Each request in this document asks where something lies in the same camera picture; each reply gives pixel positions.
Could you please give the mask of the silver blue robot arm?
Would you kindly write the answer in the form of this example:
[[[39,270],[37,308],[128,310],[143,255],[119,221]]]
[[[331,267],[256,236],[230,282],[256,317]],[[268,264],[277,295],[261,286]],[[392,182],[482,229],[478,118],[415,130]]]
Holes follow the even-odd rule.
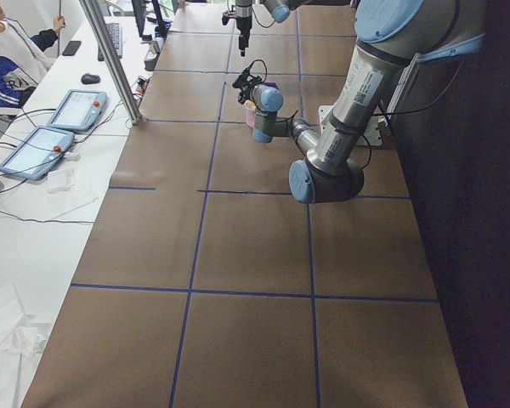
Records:
[[[262,5],[267,9],[275,23],[284,22],[290,13],[307,4],[309,1],[262,1]],[[249,47],[249,39],[252,29],[254,1],[235,1],[235,3],[222,14],[222,24],[226,26],[229,20],[234,20],[236,29],[239,31],[238,48],[240,56],[246,55],[246,49]]]
[[[252,136],[259,143],[288,137],[305,154],[289,170],[294,198],[304,204],[347,201],[362,190],[364,174],[349,155],[395,73],[413,60],[474,54],[484,36],[484,1],[363,1],[347,79],[317,133],[302,118],[279,117],[283,96],[245,69],[235,80],[240,103],[256,106]]]

